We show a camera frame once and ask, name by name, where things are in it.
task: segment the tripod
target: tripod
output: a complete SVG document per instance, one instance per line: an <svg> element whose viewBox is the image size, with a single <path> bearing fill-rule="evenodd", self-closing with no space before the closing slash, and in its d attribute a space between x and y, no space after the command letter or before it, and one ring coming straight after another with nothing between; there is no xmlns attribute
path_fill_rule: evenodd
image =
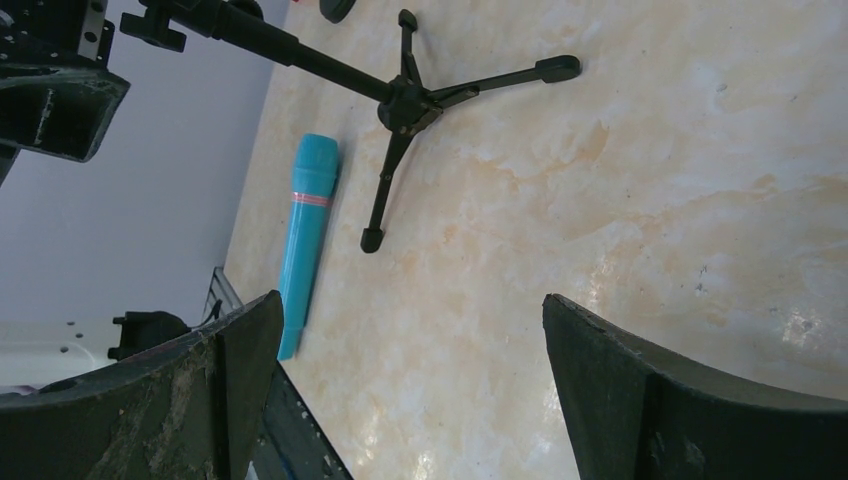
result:
<svg viewBox="0 0 848 480"><path fill-rule="evenodd" d="M301 45L297 37L262 21L254 0L140 0L147 7L144 17L123 14L121 31L148 43L182 52L185 35L168 28L174 20L206 37L223 40L285 66L294 65L321 78L379 102L377 117L392 132L371 221L362 231L360 247L374 253L383 241L383 213L395 170L417 134L436 121L446 109L470 100L480 92L541 80L556 83L580 75L580 60L561 55L536 62L534 68L485 78L452 87L428 90L421 82L412 54L412 34L418 21L401 10L400 75L383 82L367 73Z"/></svg>

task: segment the microphone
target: microphone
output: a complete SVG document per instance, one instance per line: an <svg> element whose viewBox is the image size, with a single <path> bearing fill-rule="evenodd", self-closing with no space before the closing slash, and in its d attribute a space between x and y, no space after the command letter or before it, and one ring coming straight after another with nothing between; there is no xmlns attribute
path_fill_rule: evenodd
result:
<svg viewBox="0 0 848 480"><path fill-rule="evenodd" d="M292 358L300 343L338 168L335 140L311 133L303 136L292 169L289 233L280 272L284 320L277 360Z"/></svg>

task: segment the pink stripe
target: pink stripe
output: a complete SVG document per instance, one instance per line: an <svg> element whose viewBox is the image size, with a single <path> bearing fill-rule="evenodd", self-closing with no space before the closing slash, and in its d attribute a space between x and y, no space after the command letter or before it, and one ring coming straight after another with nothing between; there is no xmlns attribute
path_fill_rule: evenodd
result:
<svg viewBox="0 0 848 480"><path fill-rule="evenodd" d="M297 203L305 203L306 205L315 205L318 207L326 207L330 204L330 199L327 197L319 197L318 195L309 195L306 193L292 193L292 201Z"/></svg>

